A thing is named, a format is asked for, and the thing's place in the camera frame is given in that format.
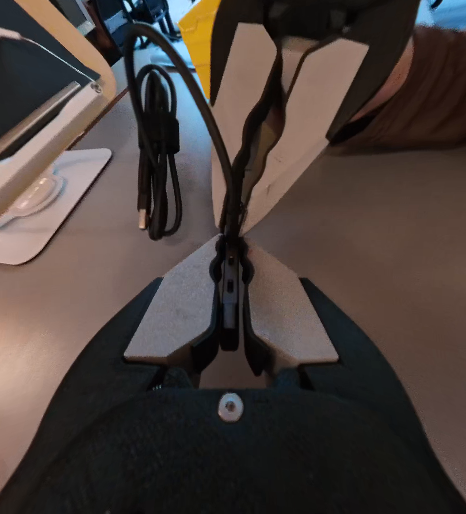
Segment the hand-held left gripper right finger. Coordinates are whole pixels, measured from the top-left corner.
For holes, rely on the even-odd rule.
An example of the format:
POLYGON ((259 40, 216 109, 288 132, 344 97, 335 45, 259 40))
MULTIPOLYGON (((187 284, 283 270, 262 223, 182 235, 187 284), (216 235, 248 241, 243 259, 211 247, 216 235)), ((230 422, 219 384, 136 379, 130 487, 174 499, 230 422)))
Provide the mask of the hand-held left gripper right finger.
POLYGON ((244 353, 254 375, 337 363, 338 352, 299 276, 249 239, 240 263, 244 353))

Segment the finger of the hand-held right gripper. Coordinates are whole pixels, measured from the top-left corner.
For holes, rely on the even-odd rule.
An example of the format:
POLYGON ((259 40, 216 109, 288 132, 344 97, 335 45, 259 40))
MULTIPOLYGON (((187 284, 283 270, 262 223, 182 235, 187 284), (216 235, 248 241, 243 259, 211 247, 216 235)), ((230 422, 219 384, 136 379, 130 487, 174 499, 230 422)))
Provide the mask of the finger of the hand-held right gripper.
POLYGON ((326 148, 326 133, 368 50, 367 44, 341 37, 300 59, 288 90, 281 137, 251 191, 241 235, 268 215, 326 148))
POLYGON ((278 93, 278 48, 262 24, 236 26, 211 110, 231 171, 225 177, 218 151, 212 158, 212 200, 216 226, 228 224, 230 201, 239 234, 247 234, 270 211, 258 190, 270 186, 270 151, 277 135, 266 121, 278 93))

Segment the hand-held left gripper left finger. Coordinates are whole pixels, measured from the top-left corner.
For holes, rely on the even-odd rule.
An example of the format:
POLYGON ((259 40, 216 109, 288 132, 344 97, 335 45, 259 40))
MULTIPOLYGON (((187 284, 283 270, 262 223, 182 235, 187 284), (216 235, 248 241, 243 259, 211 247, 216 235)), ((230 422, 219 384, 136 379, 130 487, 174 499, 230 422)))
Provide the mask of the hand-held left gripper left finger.
POLYGON ((200 375, 217 356, 219 287, 212 273, 216 235, 162 278, 124 358, 200 375))

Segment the person's right forearm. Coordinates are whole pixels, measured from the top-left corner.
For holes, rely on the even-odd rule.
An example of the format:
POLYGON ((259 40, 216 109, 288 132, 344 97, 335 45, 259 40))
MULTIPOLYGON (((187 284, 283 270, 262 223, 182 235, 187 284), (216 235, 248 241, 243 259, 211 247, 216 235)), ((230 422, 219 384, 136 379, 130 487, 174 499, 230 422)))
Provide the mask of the person's right forearm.
POLYGON ((350 151, 466 145, 466 30, 417 25, 384 85, 331 145, 350 151))

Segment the yellow bin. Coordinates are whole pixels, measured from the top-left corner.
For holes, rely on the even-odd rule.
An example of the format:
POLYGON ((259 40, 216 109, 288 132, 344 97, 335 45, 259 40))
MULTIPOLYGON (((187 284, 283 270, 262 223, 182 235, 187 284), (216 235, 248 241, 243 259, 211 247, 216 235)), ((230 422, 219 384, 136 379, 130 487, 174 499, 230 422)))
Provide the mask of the yellow bin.
POLYGON ((196 1, 178 22, 205 97, 211 96, 211 38, 221 1, 196 1))

